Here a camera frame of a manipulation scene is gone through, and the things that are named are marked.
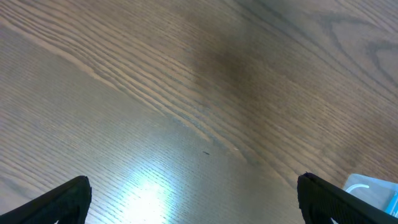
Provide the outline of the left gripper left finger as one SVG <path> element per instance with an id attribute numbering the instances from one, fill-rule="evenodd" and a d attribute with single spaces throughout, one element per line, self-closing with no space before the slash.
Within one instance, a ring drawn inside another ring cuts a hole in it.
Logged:
<path id="1" fill-rule="evenodd" d="M 87 176 L 80 175 L 1 215 L 6 224 L 85 224 L 92 198 Z"/>

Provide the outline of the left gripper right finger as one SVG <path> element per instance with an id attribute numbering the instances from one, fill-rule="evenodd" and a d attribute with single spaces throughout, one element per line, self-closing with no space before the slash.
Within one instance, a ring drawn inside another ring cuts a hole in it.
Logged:
<path id="1" fill-rule="evenodd" d="M 397 224 L 397 218 L 312 173 L 298 177 L 297 193 L 306 224 Z"/>

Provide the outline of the clear plastic container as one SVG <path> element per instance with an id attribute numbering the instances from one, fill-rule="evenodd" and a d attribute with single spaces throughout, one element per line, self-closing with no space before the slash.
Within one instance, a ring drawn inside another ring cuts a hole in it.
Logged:
<path id="1" fill-rule="evenodd" d="M 351 174 L 342 189 L 385 212 L 394 192 L 397 192 L 397 183 L 360 174 Z"/>

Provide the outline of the blue white cardboard box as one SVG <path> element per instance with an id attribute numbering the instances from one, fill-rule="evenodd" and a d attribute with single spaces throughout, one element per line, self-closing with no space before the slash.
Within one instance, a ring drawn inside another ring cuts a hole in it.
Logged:
<path id="1" fill-rule="evenodd" d="M 388 213 L 389 215 L 396 217 L 398 216 L 398 194 L 397 192 L 394 192 L 394 195 L 391 198 L 391 201 L 388 203 L 385 212 Z"/>

